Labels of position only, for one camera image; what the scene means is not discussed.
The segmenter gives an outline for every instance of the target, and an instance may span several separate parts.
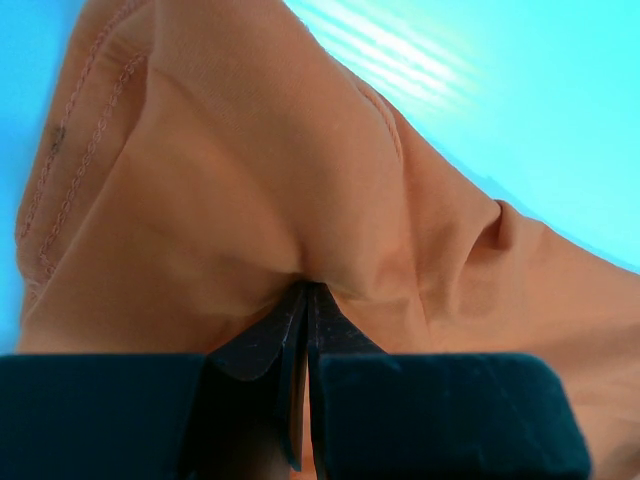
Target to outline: wrinkled fabric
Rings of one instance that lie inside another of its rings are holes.
[[[16,238],[18,352],[208,352],[308,279],[390,352],[539,355],[597,478],[640,472],[640,278],[485,196],[280,0],[90,0]]]

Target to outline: blue background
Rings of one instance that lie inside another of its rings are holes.
[[[15,212],[82,0],[0,0],[0,352]],[[462,173],[640,273],[640,2],[290,0]]]

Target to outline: brown cloth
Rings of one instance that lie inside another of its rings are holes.
[[[541,356],[597,478],[640,472],[640,277],[485,196],[280,0],[90,0],[16,235],[18,352],[208,352],[305,278],[390,352]]]

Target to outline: garment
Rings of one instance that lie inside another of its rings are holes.
[[[640,278],[485,196],[280,0],[89,0],[16,236],[18,352],[208,352],[308,279],[389,352],[539,355],[597,478],[640,471]]]

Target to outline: orange fabric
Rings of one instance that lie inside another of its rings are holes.
[[[486,197],[280,0],[118,8],[78,21],[19,212],[19,352],[208,351],[307,278],[391,352],[540,355],[597,478],[640,472],[638,276]]]

